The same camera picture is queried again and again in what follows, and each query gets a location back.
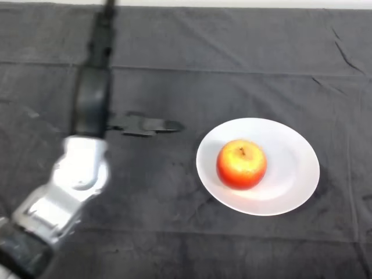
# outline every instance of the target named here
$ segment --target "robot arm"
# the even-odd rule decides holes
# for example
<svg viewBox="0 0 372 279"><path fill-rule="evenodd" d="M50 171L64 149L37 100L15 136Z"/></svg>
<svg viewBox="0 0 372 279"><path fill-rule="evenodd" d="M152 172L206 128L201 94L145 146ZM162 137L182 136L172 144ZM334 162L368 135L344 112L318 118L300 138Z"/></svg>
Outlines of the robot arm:
<svg viewBox="0 0 372 279"><path fill-rule="evenodd" d="M108 0L95 17L88 59L81 66L74 93L71 136L49 181L0 219L0 278L39 277L62 241L80 222L81 210L101 193L109 179L105 160L115 15Z"/></svg>

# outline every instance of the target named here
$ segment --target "red apple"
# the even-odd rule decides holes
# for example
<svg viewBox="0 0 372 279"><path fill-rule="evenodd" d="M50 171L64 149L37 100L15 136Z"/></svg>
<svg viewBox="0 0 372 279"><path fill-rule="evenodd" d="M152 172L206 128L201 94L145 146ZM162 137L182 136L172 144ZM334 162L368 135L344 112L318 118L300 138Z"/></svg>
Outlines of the red apple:
<svg viewBox="0 0 372 279"><path fill-rule="evenodd" d="M217 172L225 185L232 189L250 189L265 175L266 156L262 149L250 141L231 141L220 151Z"/></svg>

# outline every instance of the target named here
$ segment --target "plate rim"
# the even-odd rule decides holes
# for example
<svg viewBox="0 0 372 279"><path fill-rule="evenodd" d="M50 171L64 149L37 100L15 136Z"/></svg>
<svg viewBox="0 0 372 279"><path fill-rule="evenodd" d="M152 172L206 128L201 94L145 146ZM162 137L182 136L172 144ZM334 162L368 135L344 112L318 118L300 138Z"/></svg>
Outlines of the plate rim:
<svg viewBox="0 0 372 279"><path fill-rule="evenodd" d="M200 151L200 147L204 141L204 139L213 131L215 130L216 128L224 125L224 124L227 124L229 122L232 122L232 121L237 121L237 120L243 120L243 119L247 119L247 120L264 120L264 121L269 121L269 122L274 122L275 124L279 124L281 126L284 126L285 128L288 128L290 130L292 130L293 132L297 133L304 141L307 142L307 144L310 146L311 148L311 152L312 154L314 155L315 159L316 159L316 163L317 163L317 167L316 167L316 170L317 170L317 178L316 178L316 186L314 187L314 190L311 191L311 194L306 198L304 199L303 201L299 202L298 204L296 205L293 205L291 206L290 208L288 208L287 210L281 210L281 211L278 211L276 213L252 213L252 212L247 212L246 210L241 210L241 209L238 209L236 208L235 206L233 205L229 205L228 203L222 201L220 198L218 198L216 195L214 195L211 190L209 189L208 186L206 186L204 184L204 182L202 181L202 177L201 175L199 174L199 163L198 163L198 158L199 158L199 151ZM320 164L319 164L319 159L316 155L316 152L314 150L314 148L311 146L311 144L309 143L309 141L303 136L301 135L299 132L297 132L296 130L294 130L293 128L283 124L283 123L280 123L280 122L277 122L277 121L274 121L274 120L271 120L271 119L265 119L265 118L259 118L259 117L241 117L241 118L236 118L236 119L232 119L232 120L229 120L229 121L226 121L224 123L221 123L219 125L217 125L216 127L214 127L213 129L211 129L203 138L202 140L200 141L199 143L199 146L198 146L198 150L196 151L196 158L195 158L195 164L196 164L196 171L198 173L198 176L199 176L199 179L201 181L201 183L203 184L203 186L207 189L208 193L210 193L215 199L217 199L220 203L222 203L223 205L227 206L228 208L231 208L231 209L234 209L238 212L241 212L241 213L245 213L245 214L249 214L249 215L253 215L253 216L277 216L277 215L281 215L281 214L284 214L284 213L288 213L290 211L293 211L295 210L296 208L299 208L300 206L302 206L305 202L307 202L312 196L313 194L315 193L315 190L317 189L318 187L318 184L319 184L319 179L320 179Z"/></svg>

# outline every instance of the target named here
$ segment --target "apple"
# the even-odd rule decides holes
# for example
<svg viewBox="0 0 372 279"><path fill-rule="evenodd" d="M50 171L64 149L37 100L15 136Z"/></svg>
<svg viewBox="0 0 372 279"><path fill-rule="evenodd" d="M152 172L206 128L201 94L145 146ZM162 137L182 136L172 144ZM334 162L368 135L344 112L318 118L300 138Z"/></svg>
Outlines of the apple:
<svg viewBox="0 0 372 279"><path fill-rule="evenodd" d="M250 141L227 143L217 157L217 173L232 189L250 189L265 175L267 160L262 149Z"/></svg>

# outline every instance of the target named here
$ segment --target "white plate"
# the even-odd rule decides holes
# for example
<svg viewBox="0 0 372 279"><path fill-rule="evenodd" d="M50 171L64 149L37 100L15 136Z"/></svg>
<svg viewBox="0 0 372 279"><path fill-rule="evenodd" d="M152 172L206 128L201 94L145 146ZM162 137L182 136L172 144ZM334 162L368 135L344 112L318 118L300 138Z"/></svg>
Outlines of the white plate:
<svg viewBox="0 0 372 279"><path fill-rule="evenodd" d="M225 186L216 171L221 148L238 139L255 142L267 158L261 182L243 191ZM302 205L314 193L320 175L316 154L299 133L260 118L235 119L214 128L200 143L196 168L205 188L221 203L259 216L283 214Z"/></svg>

